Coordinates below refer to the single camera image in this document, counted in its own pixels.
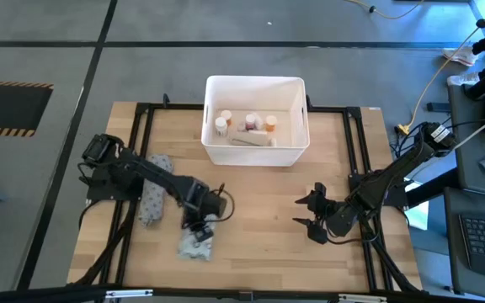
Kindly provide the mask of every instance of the yellow cable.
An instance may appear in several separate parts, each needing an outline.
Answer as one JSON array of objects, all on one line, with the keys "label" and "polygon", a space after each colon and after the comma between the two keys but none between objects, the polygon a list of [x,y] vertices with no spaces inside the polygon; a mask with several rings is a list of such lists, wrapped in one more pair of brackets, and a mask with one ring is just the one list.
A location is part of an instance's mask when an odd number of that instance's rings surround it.
[{"label": "yellow cable", "polygon": [[454,53],[452,53],[452,56],[450,56],[446,61],[445,63],[443,63],[443,65],[437,70],[437,72],[434,74],[434,76],[431,78],[431,80],[428,82],[428,84],[426,85],[426,88],[424,88],[424,91],[422,91],[422,93],[420,94],[420,97],[418,97],[418,102],[417,102],[417,105],[415,105],[414,107],[414,112],[413,112],[413,117],[411,119],[411,121],[409,122],[409,124],[407,125],[398,125],[398,129],[402,131],[402,133],[404,135],[407,135],[409,133],[409,127],[411,127],[411,125],[413,125],[414,123],[414,119],[416,118],[417,116],[417,110],[418,110],[418,106],[420,105],[420,102],[422,101],[422,98],[424,97],[424,95],[426,94],[426,91],[428,91],[428,88],[429,86],[431,85],[431,83],[434,82],[434,80],[437,78],[437,75],[439,75],[439,73],[443,70],[443,68],[445,68],[446,64],[448,64],[448,62],[450,62],[450,60],[454,57],[454,55],[462,48],[462,46],[477,32],[479,28],[477,27],[475,30],[472,31],[472,33],[467,37],[467,39],[465,39],[461,44],[460,44],[460,47],[458,47]]},{"label": "yellow cable", "polygon": [[[351,2],[351,3],[356,3],[356,4],[359,4],[360,6],[362,7],[365,7],[365,8],[371,8],[371,6],[369,4],[366,4],[366,3],[363,3],[359,0],[344,0],[344,1],[347,1],[347,2]],[[420,4],[422,4],[424,2],[424,0],[420,0],[417,5],[413,6],[413,8],[409,9],[407,12],[397,16],[397,17],[391,17],[391,16],[388,16],[388,15],[385,15],[384,13],[380,12],[377,8],[374,10],[375,13],[378,13],[379,15],[381,15],[383,18],[385,19],[389,19],[389,20],[396,20],[396,19],[400,19],[402,17],[405,17],[408,15],[408,13],[411,13],[415,8],[417,8]]]}]

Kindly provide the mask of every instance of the gray cloth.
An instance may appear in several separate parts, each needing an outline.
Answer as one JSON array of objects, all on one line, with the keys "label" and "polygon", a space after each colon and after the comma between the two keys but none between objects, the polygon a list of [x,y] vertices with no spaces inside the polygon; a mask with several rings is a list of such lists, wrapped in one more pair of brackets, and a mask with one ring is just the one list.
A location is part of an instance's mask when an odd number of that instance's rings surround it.
[{"label": "gray cloth", "polygon": [[[216,219],[218,219],[218,217],[215,215],[207,215],[207,217],[205,218],[206,221]],[[212,231],[215,230],[215,222],[209,222],[206,225]],[[181,237],[181,241],[179,242],[179,256],[186,259],[192,258],[210,261],[213,238],[214,237],[210,237],[203,242],[198,242],[194,236],[194,233],[189,228],[183,229],[183,236]]]},{"label": "gray cloth", "polygon": [[[167,172],[173,172],[173,164],[167,155],[152,155],[149,157],[149,162]],[[162,219],[165,193],[166,189],[159,185],[148,180],[143,182],[140,211],[138,213],[138,220],[143,226],[149,226],[154,221]]]}]

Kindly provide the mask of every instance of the white plastic bin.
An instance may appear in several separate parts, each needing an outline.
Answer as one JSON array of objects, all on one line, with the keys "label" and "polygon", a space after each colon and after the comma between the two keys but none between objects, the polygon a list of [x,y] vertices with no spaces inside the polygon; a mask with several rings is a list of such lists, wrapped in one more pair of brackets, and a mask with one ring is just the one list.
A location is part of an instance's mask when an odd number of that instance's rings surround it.
[{"label": "white plastic bin", "polygon": [[[215,118],[224,109],[232,112],[229,131],[246,114],[258,113],[262,119],[278,119],[274,132],[277,146],[232,146],[215,133]],[[205,89],[201,143],[217,165],[278,166],[293,165],[310,145],[306,91],[298,77],[211,76]]]}]

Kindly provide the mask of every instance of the concrete floor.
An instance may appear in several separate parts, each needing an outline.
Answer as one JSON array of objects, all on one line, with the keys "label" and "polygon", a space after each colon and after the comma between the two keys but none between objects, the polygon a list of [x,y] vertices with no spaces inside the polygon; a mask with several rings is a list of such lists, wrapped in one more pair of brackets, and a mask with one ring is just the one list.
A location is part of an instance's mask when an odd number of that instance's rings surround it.
[{"label": "concrete floor", "polygon": [[[389,14],[412,5],[392,0],[374,4]],[[109,0],[0,0],[0,40],[96,40],[108,5]],[[391,21],[341,1],[121,0],[108,40],[461,42],[475,21],[465,3],[425,3],[405,19]],[[478,33],[472,41],[480,37]],[[92,54],[90,48],[0,47],[0,80],[55,84],[37,135],[0,138],[0,190],[9,196],[0,204],[0,290],[16,283]],[[201,103],[205,80],[213,74],[295,76],[305,80],[316,105],[383,108],[391,135],[394,125],[410,119],[419,94],[442,62],[439,49],[105,48],[32,287],[66,282],[86,192],[77,181],[76,164],[92,135],[104,131],[114,101],[157,102],[168,93],[175,103]],[[485,58],[470,71],[483,67]],[[446,102],[445,79],[466,71],[455,63],[447,66],[423,104]],[[445,119],[421,109],[417,122]]]}]

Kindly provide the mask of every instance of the wooden table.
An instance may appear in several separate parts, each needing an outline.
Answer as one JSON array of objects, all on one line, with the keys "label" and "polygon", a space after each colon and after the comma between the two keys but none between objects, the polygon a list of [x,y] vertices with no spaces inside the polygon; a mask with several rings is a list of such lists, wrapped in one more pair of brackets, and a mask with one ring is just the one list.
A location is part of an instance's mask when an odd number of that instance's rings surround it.
[{"label": "wooden table", "polygon": [[[115,103],[108,134],[129,139],[136,103]],[[373,169],[391,162],[381,110],[362,108],[370,163]],[[312,218],[305,205],[294,201],[309,193],[316,181],[327,186],[330,199],[349,193],[349,156],[341,114],[308,114],[311,144],[292,167],[229,167],[210,161],[200,142],[202,111],[155,110],[148,147],[168,154],[175,174],[194,176],[212,188],[226,183],[236,211],[218,224],[210,262],[178,257],[182,210],[168,197],[162,221],[148,228],[135,222],[126,264],[126,286],[181,289],[292,290],[367,292],[365,261],[359,243],[319,245],[306,237],[306,228],[291,218]],[[355,150],[358,138],[353,131]],[[139,151],[141,139],[137,140]],[[361,157],[357,154],[359,171]],[[114,211],[113,201],[95,205],[85,215],[68,275],[83,276],[103,250]],[[385,207],[381,215],[386,248],[411,283],[421,288],[413,247],[402,215]],[[360,237],[355,226],[346,238]],[[378,286],[379,258],[373,252]],[[118,253],[109,281],[115,279]]]}]

